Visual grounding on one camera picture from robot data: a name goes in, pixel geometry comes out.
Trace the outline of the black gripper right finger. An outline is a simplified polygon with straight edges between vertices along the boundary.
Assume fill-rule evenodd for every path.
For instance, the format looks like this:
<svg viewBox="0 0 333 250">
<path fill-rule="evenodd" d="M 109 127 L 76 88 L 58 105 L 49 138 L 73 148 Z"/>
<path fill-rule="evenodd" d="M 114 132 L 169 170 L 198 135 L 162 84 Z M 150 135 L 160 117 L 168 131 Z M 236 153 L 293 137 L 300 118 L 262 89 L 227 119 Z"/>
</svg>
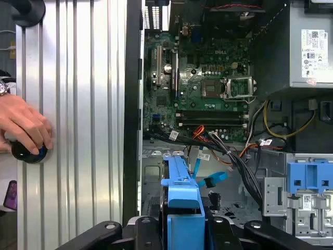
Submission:
<svg viewBox="0 0 333 250">
<path fill-rule="evenodd" d="M 263 221 L 248 221 L 241 229 L 223 218 L 207 220 L 207 249 L 321 249 Z"/>
</svg>

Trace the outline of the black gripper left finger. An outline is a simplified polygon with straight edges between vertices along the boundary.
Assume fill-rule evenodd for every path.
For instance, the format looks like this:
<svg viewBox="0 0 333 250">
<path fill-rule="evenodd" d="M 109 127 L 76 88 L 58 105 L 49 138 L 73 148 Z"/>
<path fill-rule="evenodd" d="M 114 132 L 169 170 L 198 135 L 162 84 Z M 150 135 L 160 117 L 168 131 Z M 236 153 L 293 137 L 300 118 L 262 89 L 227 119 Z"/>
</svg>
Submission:
<svg viewBox="0 0 333 250">
<path fill-rule="evenodd" d="M 162 249 L 159 222 L 147 216 L 133 217 L 126 226 L 103 221 L 58 249 Z"/>
</svg>

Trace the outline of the person's left hand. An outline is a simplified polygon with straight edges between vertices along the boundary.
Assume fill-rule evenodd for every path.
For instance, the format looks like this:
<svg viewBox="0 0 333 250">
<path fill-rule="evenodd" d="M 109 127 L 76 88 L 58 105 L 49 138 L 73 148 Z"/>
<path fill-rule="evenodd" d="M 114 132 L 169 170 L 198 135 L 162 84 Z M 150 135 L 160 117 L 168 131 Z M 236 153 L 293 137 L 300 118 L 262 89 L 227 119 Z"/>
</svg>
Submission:
<svg viewBox="0 0 333 250">
<path fill-rule="evenodd" d="M 49 121 L 20 96 L 1 96 L 1 152 L 11 152 L 5 133 L 13 135 L 25 148 L 37 155 L 42 146 L 53 148 Z"/>
</svg>

